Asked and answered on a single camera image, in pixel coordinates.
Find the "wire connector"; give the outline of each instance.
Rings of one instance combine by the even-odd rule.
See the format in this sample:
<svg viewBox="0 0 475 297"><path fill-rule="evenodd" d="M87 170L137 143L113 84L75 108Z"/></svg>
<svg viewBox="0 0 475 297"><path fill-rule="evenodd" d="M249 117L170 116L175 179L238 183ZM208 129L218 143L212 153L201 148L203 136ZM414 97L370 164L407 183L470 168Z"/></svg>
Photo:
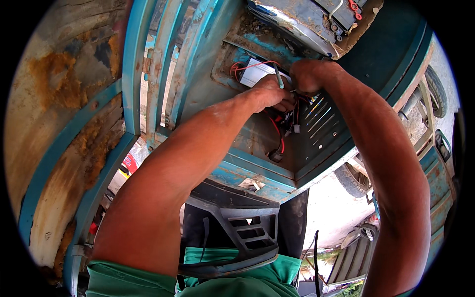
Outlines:
<svg viewBox="0 0 475 297"><path fill-rule="evenodd" d="M269 159L279 163L282 160L282 153L278 149L274 149L269 153Z"/></svg>

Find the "green shirt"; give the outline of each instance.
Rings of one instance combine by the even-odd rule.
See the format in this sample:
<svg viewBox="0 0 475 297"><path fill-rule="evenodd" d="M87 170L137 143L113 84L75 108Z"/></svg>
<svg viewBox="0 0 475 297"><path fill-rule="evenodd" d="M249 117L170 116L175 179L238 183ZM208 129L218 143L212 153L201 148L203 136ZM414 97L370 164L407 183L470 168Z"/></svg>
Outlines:
<svg viewBox="0 0 475 297"><path fill-rule="evenodd" d="M185 264L199 262L201 248L186 248ZM202 262L233 259L236 249L206 249ZM279 255L273 263L231 277L208 280L202 284L197 278L185 278L186 288L180 297L264 296L298 297L290 285L300 269L299 259ZM175 295L176 279L124 265L91 261L87 266L90 280L86 292L95 296L167 296Z"/></svg>

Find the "hand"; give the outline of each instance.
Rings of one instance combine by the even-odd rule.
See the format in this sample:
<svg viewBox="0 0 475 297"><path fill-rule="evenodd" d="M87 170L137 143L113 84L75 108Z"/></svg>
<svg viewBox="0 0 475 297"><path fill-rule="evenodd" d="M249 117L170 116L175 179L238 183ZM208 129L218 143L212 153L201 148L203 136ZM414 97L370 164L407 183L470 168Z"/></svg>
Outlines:
<svg viewBox="0 0 475 297"><path fill-rule="evenodd" d="M324 87L324 80L329 73L342 68L335 62L302 59L290 67L290 77L296 92L303 95L314 96Z"/></svg>
<svg viewBox="0 0 475 297"><path fill-rule="evenodd" d="M275 109L285 112L293 110L295 107L295 97L290 93L292 86L287 78L281 76L284 88L279 87L277 76L268 74L261 78L250 90L244 92L257 104L255 113L261 112L264 108L273 106Z"/></svg>

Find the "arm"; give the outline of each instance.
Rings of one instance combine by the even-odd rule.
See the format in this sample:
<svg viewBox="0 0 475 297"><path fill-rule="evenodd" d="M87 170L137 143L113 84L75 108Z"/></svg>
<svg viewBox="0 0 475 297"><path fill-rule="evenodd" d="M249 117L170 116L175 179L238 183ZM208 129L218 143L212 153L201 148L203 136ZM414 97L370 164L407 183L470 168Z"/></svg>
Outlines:
<svg viewBox="0 0 475 297"><path fill-rule="evenodd" d="M293 108L290 85L283 80L285 89L280 89L276 76L268 75L252 89L180 125L117 193L92 258L176 277L180 207L218 166L253 113L273 105Z"/></svg>
<svg viewBox="0 0 475 297"><path fill-rule="evenodd" d="M345 119L364 159L380 206L380 235L364 296L395 296L414 288L430 244L430 192L411 141L386 101L334 62L296 62L297 91L324 88Z"/></svg>

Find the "person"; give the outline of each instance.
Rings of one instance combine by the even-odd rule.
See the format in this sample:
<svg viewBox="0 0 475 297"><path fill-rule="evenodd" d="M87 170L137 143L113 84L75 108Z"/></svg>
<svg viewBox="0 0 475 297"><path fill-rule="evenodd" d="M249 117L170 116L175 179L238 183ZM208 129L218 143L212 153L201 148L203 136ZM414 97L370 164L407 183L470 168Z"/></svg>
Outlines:
<svg viewBox="0 0 475 297"><path fill-rule="evenodd" d="M401 121L382 97L335 62L300 60L290 76L300 94L312 96L321 88L330 94L374 187L380 235L363 295L407 294L420 281L428 257L430 195ZM104 217L88 265L88 296L175 294L180 208L218 166L253 113L294 107L292 87L282 79L284 89L275 75L268 75L248 91L196 113L144 161ZM300 261L289 259L279 255L250 274L194 283L180 296L299 296L289 279L298 273Z"/></svg>

